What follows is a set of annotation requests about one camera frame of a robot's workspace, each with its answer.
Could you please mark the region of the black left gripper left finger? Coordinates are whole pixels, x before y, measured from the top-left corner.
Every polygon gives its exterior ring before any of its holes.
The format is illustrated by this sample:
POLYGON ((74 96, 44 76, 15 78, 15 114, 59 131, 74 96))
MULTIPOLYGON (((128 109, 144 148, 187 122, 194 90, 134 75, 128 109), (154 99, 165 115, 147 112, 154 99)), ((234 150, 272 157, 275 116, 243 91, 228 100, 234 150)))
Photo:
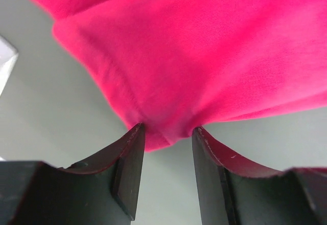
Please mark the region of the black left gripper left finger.
POLYGON ((1 162, 1 224, 130 224, 135 220, 145 149, 137 124, 68 168, 1 162))

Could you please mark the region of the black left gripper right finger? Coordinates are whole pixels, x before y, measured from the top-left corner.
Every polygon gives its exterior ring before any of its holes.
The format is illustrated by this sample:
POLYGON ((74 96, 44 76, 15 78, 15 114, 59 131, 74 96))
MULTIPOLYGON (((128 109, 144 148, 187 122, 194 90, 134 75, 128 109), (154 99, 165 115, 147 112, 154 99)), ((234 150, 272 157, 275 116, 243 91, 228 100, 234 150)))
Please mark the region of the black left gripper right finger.
POLYGON ((326 224, 326 168, 278 171, 195 128, 192 149, 203 224, 326 224))

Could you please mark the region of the red t shirt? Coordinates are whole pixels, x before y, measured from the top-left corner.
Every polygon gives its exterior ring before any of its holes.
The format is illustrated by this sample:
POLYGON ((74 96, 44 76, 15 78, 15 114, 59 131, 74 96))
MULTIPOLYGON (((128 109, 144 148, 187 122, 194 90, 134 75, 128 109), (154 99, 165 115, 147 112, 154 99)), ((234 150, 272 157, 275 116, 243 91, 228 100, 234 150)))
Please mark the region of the red t shirt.
POLYGON ((326 0, 34 0, 146 150, 326 106, 326 0))

